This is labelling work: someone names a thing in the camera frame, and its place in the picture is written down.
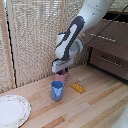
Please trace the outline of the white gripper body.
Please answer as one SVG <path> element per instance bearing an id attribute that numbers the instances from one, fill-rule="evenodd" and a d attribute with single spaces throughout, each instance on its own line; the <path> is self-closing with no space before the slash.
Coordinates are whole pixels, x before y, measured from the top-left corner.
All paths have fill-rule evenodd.
<path id="1" fill-rule="evenodd" d="M 68 67 L 71 64 L 71 61 L 61 61 L 59 59 L 56 59 L 52 62 L 52 71 L 54 73 L 57 73 L 58 71 Z"/>

